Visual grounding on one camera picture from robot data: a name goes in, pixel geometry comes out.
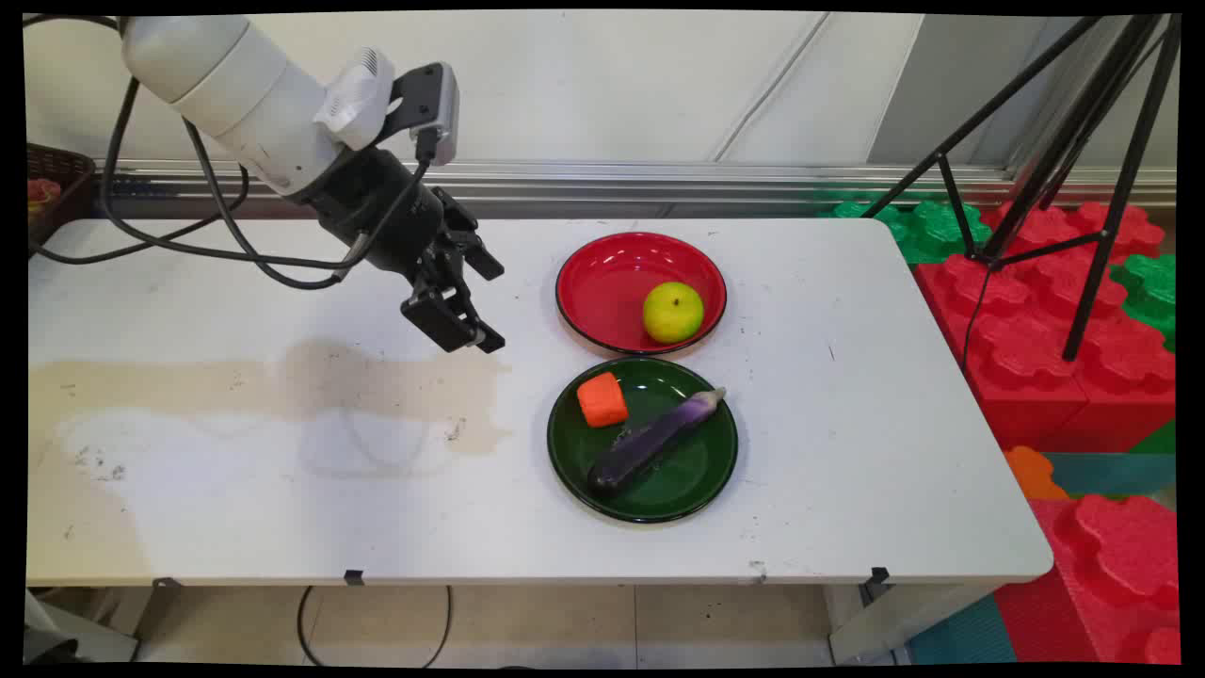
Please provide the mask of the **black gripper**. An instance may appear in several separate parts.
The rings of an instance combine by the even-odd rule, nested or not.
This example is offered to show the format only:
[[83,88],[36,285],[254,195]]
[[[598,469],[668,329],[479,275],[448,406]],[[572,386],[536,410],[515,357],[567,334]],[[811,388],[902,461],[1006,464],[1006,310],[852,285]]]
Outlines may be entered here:
[[442,187],[423,184],[427,167],[408,171],[392,152],[345,152],[296,202],[319,226],[371,266],[413,282],[401,314],[446,352],[501,350],[506,340],[474,306],[458,253],[486,282],[505,273],[478,234],[480,223]]

